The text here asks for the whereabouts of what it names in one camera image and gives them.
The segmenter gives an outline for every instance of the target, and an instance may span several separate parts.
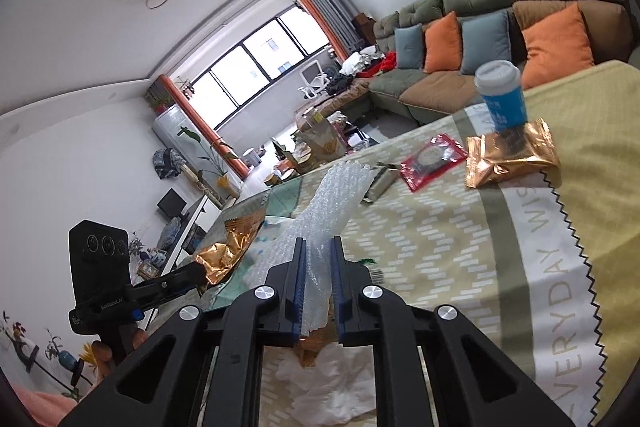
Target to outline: window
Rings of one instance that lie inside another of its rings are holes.
[[[292,6],[198,77],[191,84],[191,105],[209,126],[216,127],[328,43],[313,17]]]

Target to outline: white chair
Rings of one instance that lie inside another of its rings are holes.
[[[305,93],[307,98],[315,98],[329,84],[329,77],[322,72],[317,60],[311,61],[306,68],[300,70],[300,76],[305,85],[298,90]]]

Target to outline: red cloth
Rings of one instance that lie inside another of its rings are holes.
[[[356,78],[371,78],[380,70],[380,64],[382,64],[382,62],[377,63],[375,66],[370,67],[368,70],[356,73]]]
[[[388,52],[385,58],[382,59],[375,66],[370,67],[366,71],[356,73],[356,78],[372,78],[379,71],[391,71],[396,68],[396,52]]]
[[[388,52],[380,62],[380,71],[391,71],[396,68],[396,52]]]

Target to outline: gold snack wrapper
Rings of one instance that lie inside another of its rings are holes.
[[[226,243],[214,243],[196,255],[196,262],[207,270],[207,280],[218,284],[235,268],[236,264],[258,235],[266,210],[225,221]]]
[[[478,188],[548,167],[559,167],[549,126],[542,118],[501,132],[466,139],[465,185]]]
[[[330,299],[326,326],[311,331],[308,337],[301,337],[299,343],[293,346],[293,352],[302,367],[311,367],[316,365],[316,357],[322,348],[337,341],[338,331],[335,329],[334,300]]]

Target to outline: gray curtain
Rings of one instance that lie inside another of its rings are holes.
[[[365,46],[365,41],[357,34],[351,22],[358,14],[358,10],[351,1],[311,0],[311,2],[349,54],[360,51]]]

